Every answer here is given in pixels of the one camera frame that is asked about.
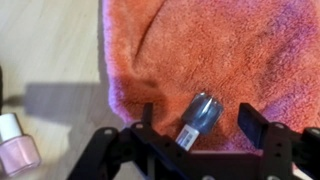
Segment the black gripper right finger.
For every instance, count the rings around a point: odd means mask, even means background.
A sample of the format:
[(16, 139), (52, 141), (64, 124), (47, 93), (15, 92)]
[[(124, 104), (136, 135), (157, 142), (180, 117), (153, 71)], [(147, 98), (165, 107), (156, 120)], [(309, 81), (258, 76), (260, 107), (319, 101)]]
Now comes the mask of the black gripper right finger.
[(269, 122), (249, 103), (241, 103), (237, 123), (251, 144), (262, 149)]

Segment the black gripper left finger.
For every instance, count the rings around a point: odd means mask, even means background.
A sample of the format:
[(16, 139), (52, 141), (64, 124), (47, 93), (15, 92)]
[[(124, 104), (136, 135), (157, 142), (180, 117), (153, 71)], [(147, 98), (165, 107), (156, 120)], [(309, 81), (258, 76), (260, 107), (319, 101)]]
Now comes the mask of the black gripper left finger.
[(145, 125), (152, 126), (153, 120), (153, 104), (146, 103), (143, 107), (141, 122)]

